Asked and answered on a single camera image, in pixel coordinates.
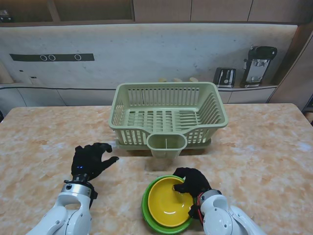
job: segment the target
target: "black glove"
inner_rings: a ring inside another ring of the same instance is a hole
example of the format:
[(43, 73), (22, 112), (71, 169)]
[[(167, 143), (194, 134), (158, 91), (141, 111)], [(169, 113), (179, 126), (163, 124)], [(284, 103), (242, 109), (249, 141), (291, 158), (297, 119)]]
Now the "black glove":
[[(206, 177), (197, 169), (180, 167), (176, 169), (173, 175), (181, 178), (186, 177), (184, 183), (180, 185), (174, 185), (174, 190), (180, 193), (187, 192), (191, 194), (193, 198), (197, 199), (200, 193), (212, 189)], [(195, 203), (190, 208), (188, 214), (194, 219), (200, 219), (199, 211), (200, 207), (197, 205), (197, 203)]]
[(96, 178), (102, 171), (119, 159), (118, 157), (111, 157), (102, 162), (102, 154), (105, 151), (111, 153), (111, 145), (107, 143), (94, 143), (93, 145), (86, 145), (84, 148), (81, 146), (76, 147), (71, 174), (73, 176), (87, 174), (89, 176), (88, 180)]

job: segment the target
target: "kitchen counter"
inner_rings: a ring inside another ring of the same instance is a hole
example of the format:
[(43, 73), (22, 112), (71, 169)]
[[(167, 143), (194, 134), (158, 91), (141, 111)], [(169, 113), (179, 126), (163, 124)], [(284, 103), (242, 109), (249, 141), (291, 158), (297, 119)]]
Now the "kitchen counter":
[[(120, 160), (91, 181), (92, 235), (146, 235), (142, 194), (156, 177), (194, 167), (269, 235), (313, 234), (313, 128), (292, 104), (227, 104), (229, 124), (206, 150), (175, 160), (115, 147), (110, 106), (22, 107), (0, 124), (0, 234), (25, 234), (71, 179), (78, 145), (107, 142)], [(198, 221), (184, 234), (204, 232)]]

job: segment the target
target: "green bowl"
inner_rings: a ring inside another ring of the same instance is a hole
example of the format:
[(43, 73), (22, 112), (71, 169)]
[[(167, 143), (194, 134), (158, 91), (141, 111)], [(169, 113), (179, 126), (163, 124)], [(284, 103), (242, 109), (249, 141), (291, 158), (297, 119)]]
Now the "green bowl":
[(178, 176), (175, 175), (164, 175), (161, 177), (158, 177), (157, 179), (153, 180), (149, 186), (146, 188), (145, 192), (143, 193), (142, 196), (142, 200), (141, 200), (141, 209), (142, 209), (142, 215), (143, 218), (145, 219), (145, 221), (148, 223), (148, 225), (155, 230), (156, 232), (162, 233), (162, 234), (177, 234), (179, 232), (182, 232), (183, 230), (185, 230), (190, 223), (192, 222), (192, 218), (189, 218), (186, 222), (184, 222), (183, 224), (174, 227), (174, 228), (169, 228), (169, 227), (165, 227), (162, 226), (160, 224), (158, 224), (152, 217), (152, 215), (150, 214), (149, 208), (148, 208), (148, 196), (149, 196), (149, 192), (152, 188), (152, 186), (159, 181), (160, 179), (163, 178), (167, 178), (167, 177), (174, 177), (174, 178), (178, 178), (181, 179)]

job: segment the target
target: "yellow object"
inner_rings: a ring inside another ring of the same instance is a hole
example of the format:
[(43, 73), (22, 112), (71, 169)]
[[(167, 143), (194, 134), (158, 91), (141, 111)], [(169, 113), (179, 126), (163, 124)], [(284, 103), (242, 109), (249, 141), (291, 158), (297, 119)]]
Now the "yellow object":
[(188, 212), (193, 204), (189, 193), (174, 191), (173, 186), (183, 180), (167, 177), (157, 181), (150, 190), (148, 207), (157, 223), (166, 227), (176, 227), (189, 219)]
[(164, 77), (162, 77), (162, 78), (159, 78), (159, 79), (158, 79), (158, 82), (167, 82), (167, 79), (164, 78)]
[(196, 79), (195, 77), (191, 77), (191, 78), (189, 79), (189, 81), (191, 81), (191, 82), (199, 82), (199, 80)]
[(181, 79), (176, 78), (176, 77), (175, 77), (173, 80), (174, 80), (174, 82), (182, 82), (182, 80), (181, 80)]

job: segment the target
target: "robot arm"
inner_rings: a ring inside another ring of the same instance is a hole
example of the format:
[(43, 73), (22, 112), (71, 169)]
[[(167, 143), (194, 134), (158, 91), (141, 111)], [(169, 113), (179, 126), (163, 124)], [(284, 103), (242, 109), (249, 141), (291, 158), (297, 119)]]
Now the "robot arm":
[(212, 189), (197, 169), (177, 168), (174, 175), (185, 177), (183, 184), (174, 185), (174, 190), (189, 193), (197, 200), (189, 215), (200, 220), (206, 235), (266, 235), (241, 209), (229, 207), (226, 197)]
[(266, 235), (240, 208), (229, 207), (226, 197), (218, 190), (205, 192), (199, 202), (206, 235)]
[[(102, 154), (112, 152), (107, 143), (94, 143), (75, 149), (72, 164), (73, 180), (65, 180), (53, 208), (26, 235), (88, 235), (91, 228), (89, 209), (98, 193), (88, 181), (118, 160), (111, 157), (101, 161)], [(67, 210), (66, 205), (79, 204), (77, 210)]]

